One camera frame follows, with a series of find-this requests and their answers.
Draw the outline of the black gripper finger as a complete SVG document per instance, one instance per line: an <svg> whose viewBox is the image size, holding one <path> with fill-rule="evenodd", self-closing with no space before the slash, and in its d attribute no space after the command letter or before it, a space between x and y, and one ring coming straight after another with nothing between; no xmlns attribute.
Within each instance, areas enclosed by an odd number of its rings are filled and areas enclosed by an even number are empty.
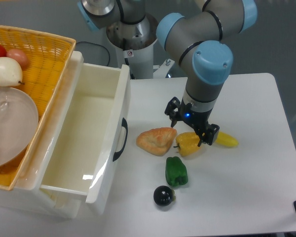
<svg viewBox="0 0 296 237"><path fill-rule="evenodd" d="M198 146L202 144L207 144L211 146L217 139L220 127L216 124L207 124L205 127L198 128L195 133L199 137Z"/></svg>
<svg viewBox="0 0 296 237"><path fill-rule="evenodd" d="M171 120L171 127L174 127L178 121L182 120L180 107L181 103L177 97L173 97L166 106L164 113Z"/></svg>

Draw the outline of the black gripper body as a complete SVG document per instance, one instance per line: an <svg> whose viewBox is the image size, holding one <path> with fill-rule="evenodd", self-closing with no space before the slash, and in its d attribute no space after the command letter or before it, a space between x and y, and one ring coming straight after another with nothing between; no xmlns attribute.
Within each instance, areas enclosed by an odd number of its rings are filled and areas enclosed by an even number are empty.
<svg viewBox="0 0 296 237"><path fill-rule="evenodd" d="M206 112L196 112L191 108L191 104L181 104L180 115L182 121L196 130L205 130L208 126L208 118L212 110Z"/></svg>

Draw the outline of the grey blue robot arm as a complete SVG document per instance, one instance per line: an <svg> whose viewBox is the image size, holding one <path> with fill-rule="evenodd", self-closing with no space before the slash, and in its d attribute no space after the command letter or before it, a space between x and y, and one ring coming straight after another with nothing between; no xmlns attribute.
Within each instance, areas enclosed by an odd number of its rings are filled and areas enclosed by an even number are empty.
<svg viewBox="0 0 296 237"><path fill-rule="evenodd" d="M221 42L253 26L258 10L253 0L205 0L201 13L186 18L180 13L156 21L143 0L80 0L77 7L92 31L106 29L120 65L135 79L153 75L153 45L158 42L187 75L182 99L173 98L165 109L171 124L183 121L211 145L219 126L208 118L228 78L233 54Z"/></svg>

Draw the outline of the silver robot base column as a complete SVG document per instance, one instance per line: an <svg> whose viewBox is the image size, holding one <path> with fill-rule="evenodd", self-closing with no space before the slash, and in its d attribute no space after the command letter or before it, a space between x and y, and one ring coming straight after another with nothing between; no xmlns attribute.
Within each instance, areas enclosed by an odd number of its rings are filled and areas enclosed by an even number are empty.
<svg viewBox="0 0 296 237"><path fill-rule="evenodd" d="M106 34L115 48L118 66L128 65L135 79L153 78L153 47L158 21L150 14L135 25L115 22Z"/></svg>

